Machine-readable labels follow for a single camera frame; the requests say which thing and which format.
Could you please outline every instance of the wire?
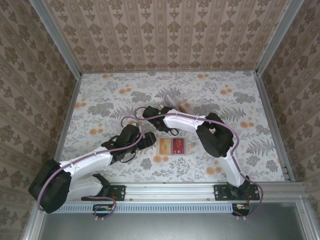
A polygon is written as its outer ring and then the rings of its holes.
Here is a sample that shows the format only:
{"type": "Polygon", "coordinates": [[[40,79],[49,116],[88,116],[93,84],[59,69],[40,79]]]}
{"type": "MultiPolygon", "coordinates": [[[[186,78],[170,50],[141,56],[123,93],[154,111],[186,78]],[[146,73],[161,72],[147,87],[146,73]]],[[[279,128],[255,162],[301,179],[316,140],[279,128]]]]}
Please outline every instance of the wire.
{"type": "Polygon", "coordinates": [[[176,128],[172,128],[172,129],[170,130],[170,133],[171,133],[173,136],[178,136],[179,130],[176,129],[176,128]]]}
{"type": "Polygon", "coordinates": [[[96,219],[96,220],[97,220],[97,219],[103,220],[103,219],[109,218],[109,217],[114,213],[114,211],[115,211],[116,208],[117,208],[117,202],[116,202],[116,200],[114,200],[114,199],[111,198],[111,197],[107,197],[107,196],[85,196],[85,197],[86,197],[86,198],[89,198],[89,199],[104,199],[104,200],[110,200],[110,201],[113,202],[113,208],[112,208],[112,210],[111,210],[106,216],[104,216],[104,217],[99,217],[99,216],[97,216],[97,209],[103,207],[103,205],[95,206],[93,215],[95,216],[95,219],[96,219]]]}
{"type": "Polygon", "coordinates": [[[95,152],[95,153],[90,153],[90,154],[88,154],[88,155],[85,155],[85,156],[80,157],[79,159],[77,159],[77,160],[75,160],[75,161],[73,161],[73,162],[70,162],[70,163],[64,165],[63,167],[60,167],[58,170],[56,170],[56,171],[48,178],[48,180],[44,183],[43,187],[41,188],[41,191],[40,191],[40,193],[39,193],[39,195],[38,195],[38,198],[37,198],[37,200],[36,200],[36,206],[37,206],[37,208],[38,208],[38,210],[39,210],[40,212],[43,212],[43,211],[44,211],[44,209],[43,209],[43,208],[41,207],[41,205],[40,205],[40,202],[41,202],[41,198],[42,198],[42,196],[43,196],[43,194],[44,194],[44,192],[45,192],[45,189],[47,188],[47,186],[49,185],[49,183],[51,182],[51,180],[52,180],[58,173],[60,173],[62,170],[66,169],[66,168],[68,168],[68,167],[72,167],[72,165],[77,164],[77,163],[81,162],[82,160],[85,160],[85,159],[87,159],[87,158],[93,157],[93,156],[95,156],[95,155],[129,149],[129,148],[135,146],[137,143],[140,142],[140,140],[141,140],[142,137],[143,137],[143,133],[144,133],[144,132],[143,132],[142,125],[141,125],[141,122],[138,121],[138,119],[135,118],[135,117],[133,117],[133,116],[127,116],[127,117],[125,117],[125,118],[126,118],[126,119],[131,118],[131,119],[137,120],[137,122],[138,122],[138,124],[139,124],[139,126],[140,126],[140,132],[141,132],[139,138],[138,138],[134,143],[132,143],[132,144],[130,144],[130,145],[128,145],[128,146],[119,147],[119,148],[114,148],[114,149],[106,149],[106,150],[102,150],[102,151],[97,151],[97,152],[95,152]]]}
{"type": "MultiPolygon", "coordinates": [[[[138,111],[139,109],[142,109],[142,108],[144,108],[144,107],[138,107],[138,108],[134,111],[134,113],[133,113],[134,116],[136,116],[136,115],[137,115],[137,111],[138,111]]],[[[232,158],[232,160],[233,160],[233,162],[234,162],[234,164],[235,164],[235,166],[236,166],[236,168],[237,168],[240,176],[241,176],[243,179],[247,180],[249,183],[252,183],[252,184],[256,185],[256,186],[260,189],[260,191],[261,191],[261,197],[260,197],[260,201],[259,201],[259,203],[258,203],[258,206],[256,207],[256,209],[255,209],[252,213],[248,214],[248,215],[245,216],[245,217],[246,217],[246,218],[249,218],[249,217],[251,217],[253,214],[255,214],[255,213],[257,212],[257,210],[260,208],[261,204],[262,204],[262,201],[263,201],[263,198],[264,198],[264,191],[263,191],[262,187],[261,187],[257,182],[252,181],[252,180],[250,180],[249,178],[247,178],[247,177],[242,173],[242,171],[241,171],[241,169],[240,169],[240,166],[238,165],[238,162],[237,162],[237,160],[236,160],[236,158],[235,158],[235,156],[234,156],[234,152],[236,151],[237,147],[238,147],[239,144],[240,144],[240,138],[239,138],[239,135],[237,134],[237,132],[236,132],[232,127],[230,127],[230,126],[228,126],[228,125],[226,125],[226,124],[224,124],[224,123],[222,123],[222,122],[220,122],[220,121],[215,121],[215,120],[206,119],[206,118],[199,118],[198,116],[185,115],[185,114],[181,114],[181,113],[166,113],[166,114],[160,114],[160,115],[151,116],[151,117],[147,117],[147,118],[136,118],[136,120],[137,120],[137,121],[147,121],[147,120],[152,120],[152,119],[156,119],[156,118],[160,118],[160,117],[165,117],[165,116],[180,116],[180,117],[184,117],[184,118],[188,118],[188,119],[192,119],[192,120],[198,120],[198,121],[209,122],[209,123],[212,123],[212,124],[218,124],[218,125],[220,125],[220,126],[223,126],[223,127],[227,128],[227,129],[229,129],[229,130],[233,133],[233,135],[234,135],[235,138],[236,138],[236,144],[235,144],[234,148],[233,148],[233,149],[231,150],[231,152],[230,152],[231,158],[232,158]]],[[[123,117],[123,118],[121,119],[121,125],[122,125],[123,120],[126,119],[126,118],[129,118],[129,116],[125,116],[125,117],[123,117]]]]}
{"type": "Polygon", "coordinates": [[[119,162],[122,163],[122,164],[126,164],[126,163],[130,162],[132,159],[134,159],[136,155],[137,155],[137,152],[135,151],[133,157],[131,157],[129,160],[127,160],[127,161],[121,161],[120,160],[119,162]]]}

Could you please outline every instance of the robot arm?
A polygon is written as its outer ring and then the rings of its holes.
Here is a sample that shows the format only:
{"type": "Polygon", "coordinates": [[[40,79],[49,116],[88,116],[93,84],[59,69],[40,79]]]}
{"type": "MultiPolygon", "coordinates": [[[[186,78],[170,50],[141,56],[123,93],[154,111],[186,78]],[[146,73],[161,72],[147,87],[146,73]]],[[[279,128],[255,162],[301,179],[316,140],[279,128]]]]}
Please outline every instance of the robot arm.
{"type": "Polygon", "coordinates": [[[132,147],[112,152],[106,152],[106,150],[132,145],[139,136],[139,128],[129,124],[122,129],[120,135],[112,137],[92,152],[60,163],[53,159],[48,160],[31,183],[28,192],[35,200],[38,200],[45,182],[57,170],[71,164],[54,176],[43,192],[40,205],[47,213],[56,211],[68,200],[85,196],[107,196],[110,184],[102,175],[94,174],[95,171],[121,162],[128,153],[135,154],[136,151],[152,146],[156,142],[156,137],[154,133],[147,132],[132,147]]]}
{"type": "MultiPolygon", "coordinates": [[[[236,188],[240,188],[245,179],[240,175],[235,162],[233,161],[230,151],[234,145],[232,132],[218,124],[209,123],[203,120],[194,120],[188,117],[195,117],[190,114],[178,112],[171,107],[165,106],[161,110],[148,106],[142,116],[150,118],[157,115],[177,114],[164,117],[158,117],[148,120],[158,131],[170,132],[171,129],[180,129],[198,135],[204,149],[213,157],[220,158],[220,163],[226,174],[228,183],[236,188]]],[[[223,121],[215,113],[208,116],[198,116],[199,119],[209,119],[223,123],[223,121]]]]}

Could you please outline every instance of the card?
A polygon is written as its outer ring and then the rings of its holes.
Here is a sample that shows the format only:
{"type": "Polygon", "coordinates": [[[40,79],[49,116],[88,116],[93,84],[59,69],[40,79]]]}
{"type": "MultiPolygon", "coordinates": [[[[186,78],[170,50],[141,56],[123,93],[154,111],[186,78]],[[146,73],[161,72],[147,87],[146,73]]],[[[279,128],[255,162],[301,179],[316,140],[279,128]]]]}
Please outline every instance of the card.
{"type": "Polygon", "coordinates": [[[159,153],[160,153],[160,155],[170,155],[171,154],[171,138],[169,138],[169,137],[160,138],[159,153]]]}
{"type": "Polygon", "coordinates": [[[186,137],[158,137],[156,140],[157,155],[187,156],[188,139],[186,137]]]}
{"type": "Polygon", "coordinates": [[[185,139],[174,138],[173,139],[173,153],[174,154],[185,154],[185,139]]]}

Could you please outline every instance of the table surface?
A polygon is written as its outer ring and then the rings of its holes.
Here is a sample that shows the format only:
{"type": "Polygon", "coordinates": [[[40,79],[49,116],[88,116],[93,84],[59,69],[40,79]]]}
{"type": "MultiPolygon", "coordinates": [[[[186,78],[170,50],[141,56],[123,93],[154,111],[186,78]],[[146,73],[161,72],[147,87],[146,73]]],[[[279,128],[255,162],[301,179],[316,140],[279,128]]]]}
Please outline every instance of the table surface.
{"type": "MultiPolygon", "coordinates": [[[[254,181],[284,181],[254,75],[250,71],[84,74],[61,161],[88,153],[118,135],[123,116],[138,107],[157,108],[166,93],[181,93],[196,114],[217,113],[240,136],[236,156],[254,181]]],[[[172,137],[143,122],[145,132],[172,137]]],[[[110,182],[226,182],[220,160],[206,153],[198,136],[188,138],[188,156],[161,157],[156,145],[129,163],[97,169],[110,182]]]]}

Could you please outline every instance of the aluminum frame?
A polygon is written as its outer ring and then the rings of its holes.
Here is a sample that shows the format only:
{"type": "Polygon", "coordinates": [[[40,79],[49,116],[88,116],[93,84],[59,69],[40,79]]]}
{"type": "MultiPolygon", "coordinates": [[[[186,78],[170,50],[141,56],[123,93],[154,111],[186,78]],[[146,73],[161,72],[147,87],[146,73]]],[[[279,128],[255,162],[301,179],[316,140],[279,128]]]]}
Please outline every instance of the aluminum frame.
{"type": "Polygon", "coordinates": [[[47,9],[43,0],[30,0],[32,6],[34,7],[36,13],[39,15],[41,21],[43,22],[45,28],[49,32],[52,40],[57,46],[59,52],[63,56],[66,64],[69,66],[72,74],[76,80],[81,77],[81,68],[74,58],[72,52],[70,51],[67,43],[63,38],[63,34],[60,33],[57,28],[53,18],[51,17],[50,11],[47,9]]]}
{"type": "Polygon", "coordinates": [[[277,125],[277,121],[274,115],[274,112],[271,107],[271,103],[268,98],[267,90],[265,88],[264,81],[260,74],[254,74],[254,79],[256,83],[256,87],[258,88],[261,103],[264,109],[265,117],[268,121],[271,136],[274,142],[276,153],[280,159],[280,161],[285,165],[287,169],[287,174],[289,175],[289,180],[291,182],[295,182],[295,176],[292,171],[288,155],[285,149],[284,142],[282,141],[280,131],[277,125]]]}
{"type": "Polygon", "coordinates": [[[262,57],[260,58],[260,61],[256,66],[257,72],[259,74],[262,75],[266,70],[268,63],[275,54],[303,2],[304,0],[292,0],[289,2],[288,7],[286,8],[278,26],[276,27],[268,43],[268,46],[265,48],[262,57]]]}
{"type": "MultiPolygon", "coordinates": [[[[224,182],[208,183],[125,183],[117,182],[113,185],[125,185],[125,204],[223,204],[242,203],[245,201],[215,201],[214,185],[224,182]]],[[[319,239],[319,230],[311,208],[308,208],[308,199],[303,183],[301,182],[259,182],[264,197],[264,203],[296,203],[299,217],[308,240],[319,239]]],[[[67,204],[86,205],[92,201],[68,201],[67,204]]],[[[37,240],[41,231],[44,217],[47,213],[39,212],[34,206],[26,228],[23,240],[37,240]]]]}
{"type": "Polygon", "coordinates": [[[63,124],[62,130],[61,130],[59,142],[58,142],[58,145],[56,146],[54,159],[58,162],[59,162],[59,159],[61,158],[62,151],[64,149],[65,141],[66,141],[67,134],[68,134],[68,129],[70,126],[70,121],[71,121],[72,114],[74,112],[75,105],[77,102],[77,97],[78,97],[78,94],[80,91],[81,82],[82,82],[81,78],[76,80],[76,82],[75,82],[72,97],[71,97],[70,104],[69,104],[69,108],[68,108],[68,111],[66,112],[64,124],[63,124]]]}

